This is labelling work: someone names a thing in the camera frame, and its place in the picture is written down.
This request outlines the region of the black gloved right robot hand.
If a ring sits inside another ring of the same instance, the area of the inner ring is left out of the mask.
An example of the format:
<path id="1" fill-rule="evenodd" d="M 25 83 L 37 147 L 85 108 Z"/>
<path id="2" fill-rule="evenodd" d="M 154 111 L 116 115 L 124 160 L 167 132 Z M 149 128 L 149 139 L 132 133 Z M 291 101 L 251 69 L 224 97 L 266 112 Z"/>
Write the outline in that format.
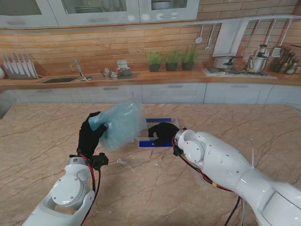
<path id="1" fill-rule="evenodd" d="M 157 138 L 152 142 L 154 145 L 173 145 L 174 137 L 179 130 L 174 124 L 161 122 L 148 129 L 148 137 L 154 137 L 154 134 L 156 134 Z"/>

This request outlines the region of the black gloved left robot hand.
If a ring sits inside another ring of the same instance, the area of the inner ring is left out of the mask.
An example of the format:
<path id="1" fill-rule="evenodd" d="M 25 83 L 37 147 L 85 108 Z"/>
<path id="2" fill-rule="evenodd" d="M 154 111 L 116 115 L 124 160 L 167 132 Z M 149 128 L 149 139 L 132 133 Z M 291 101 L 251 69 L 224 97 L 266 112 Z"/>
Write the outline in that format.
<path id="1" fill-rule="evenodd" d="M 98 115 L 100 112 L 90 113 L 86 120 L 82 123 L 79 130 L 79 141 L 77 147 L 77 154 L 82 154 L 85 157 L 94 155 L 95 149 L 99 143 L 99 139 L 107 130 L 105 125 L 99 126 L 96 130 L 92 130 L 89 124 L 89 118 Z"/>

